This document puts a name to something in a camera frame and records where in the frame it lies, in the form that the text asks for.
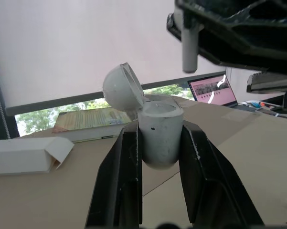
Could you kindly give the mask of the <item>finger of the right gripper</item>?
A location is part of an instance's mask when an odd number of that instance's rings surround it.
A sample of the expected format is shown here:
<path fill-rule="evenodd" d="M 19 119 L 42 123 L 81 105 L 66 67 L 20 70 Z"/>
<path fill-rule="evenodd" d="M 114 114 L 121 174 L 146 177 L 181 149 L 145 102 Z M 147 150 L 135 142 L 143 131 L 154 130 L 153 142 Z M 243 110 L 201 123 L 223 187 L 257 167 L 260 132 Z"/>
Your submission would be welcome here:
<path fill-rule="evenodd" d="M 181 26 L 183 23 L 183 13 L 170 13 L 167 16 L 166 28 L 167 31 L 181 41 Z"/>
<path fill-rule="evenodd" d="M 199 32 L 199 54 L 216 65 L 287 74 L 287 0 L 178 0 Z"/>

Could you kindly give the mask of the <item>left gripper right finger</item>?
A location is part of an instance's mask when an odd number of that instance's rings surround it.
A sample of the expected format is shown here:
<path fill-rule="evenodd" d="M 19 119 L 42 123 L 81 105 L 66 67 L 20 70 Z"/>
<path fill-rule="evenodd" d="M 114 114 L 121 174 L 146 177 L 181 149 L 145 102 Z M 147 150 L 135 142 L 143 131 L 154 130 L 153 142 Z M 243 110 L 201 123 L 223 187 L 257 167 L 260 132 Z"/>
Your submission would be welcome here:
<path fill-rule="evenodd" d="M 229 160 L 196 124 L 184 121 L 179 168 L 193 226 L 263 226 L 253 201 Z"/>

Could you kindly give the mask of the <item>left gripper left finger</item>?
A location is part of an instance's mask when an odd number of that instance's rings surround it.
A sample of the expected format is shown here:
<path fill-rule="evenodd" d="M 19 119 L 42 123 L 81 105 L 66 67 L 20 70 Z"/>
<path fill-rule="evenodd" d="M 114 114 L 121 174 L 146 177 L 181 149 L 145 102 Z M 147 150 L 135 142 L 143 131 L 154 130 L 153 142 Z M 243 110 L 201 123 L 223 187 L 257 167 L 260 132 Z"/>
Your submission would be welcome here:
<path fill-rule="evenodd" d="M 126 125 L 99 166 L 86 228 L 139 228 L 142 224 L 142 134 Z"/>

